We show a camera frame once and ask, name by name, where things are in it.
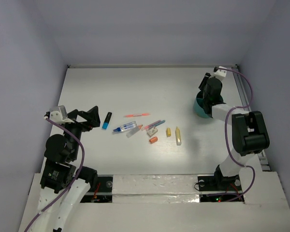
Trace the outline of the blue capped black highlighter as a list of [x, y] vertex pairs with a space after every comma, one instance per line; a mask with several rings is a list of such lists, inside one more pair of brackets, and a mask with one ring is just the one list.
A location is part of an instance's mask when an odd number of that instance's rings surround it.
[[112, 112], [108, 112], [105, 117], [104, 123], [102, 125], [103, 130], [106, 130], [108, 128], [111, 117], [112, 117]]

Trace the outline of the pink orange thin pen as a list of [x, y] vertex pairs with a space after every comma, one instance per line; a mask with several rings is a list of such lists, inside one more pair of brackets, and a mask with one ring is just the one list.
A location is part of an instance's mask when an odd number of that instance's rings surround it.
[[130, 117], [140, 117], [140, 116], [149, 116], [150, 113], [141, 113], [141, 114], [129, 114], [129, 115], [124, 115], [125, 118], [130, 118]]

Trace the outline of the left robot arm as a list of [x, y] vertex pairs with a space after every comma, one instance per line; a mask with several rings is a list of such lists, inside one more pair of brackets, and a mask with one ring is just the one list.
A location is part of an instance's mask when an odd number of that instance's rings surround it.
[[97, 171], [84, 166], [81, 135], [100, 126], [99, 108], [67, 113], [65, 106], [51, 108], [44, 119], [63, 130], [45, 144], [37, 213], [28, 232], [62, 232], [88, 191], [96, 189]]

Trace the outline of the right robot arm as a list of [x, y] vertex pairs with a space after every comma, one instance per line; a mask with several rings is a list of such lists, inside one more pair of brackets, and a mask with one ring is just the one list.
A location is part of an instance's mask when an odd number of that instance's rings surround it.
[[226, 191], [239, 180], [240, 171], [256, 154], [270, 145], [270, 139], [260, 111], [246, 111], [244, 106], [230, 106], [221, 95], [222, 81], [229, 69], [215, 67], [206, 73], [199, 85], [196, 103], [204, 113], [224, 122], [227, 158], [217, 166], [213, 175], [198, 178], [199, 191]]

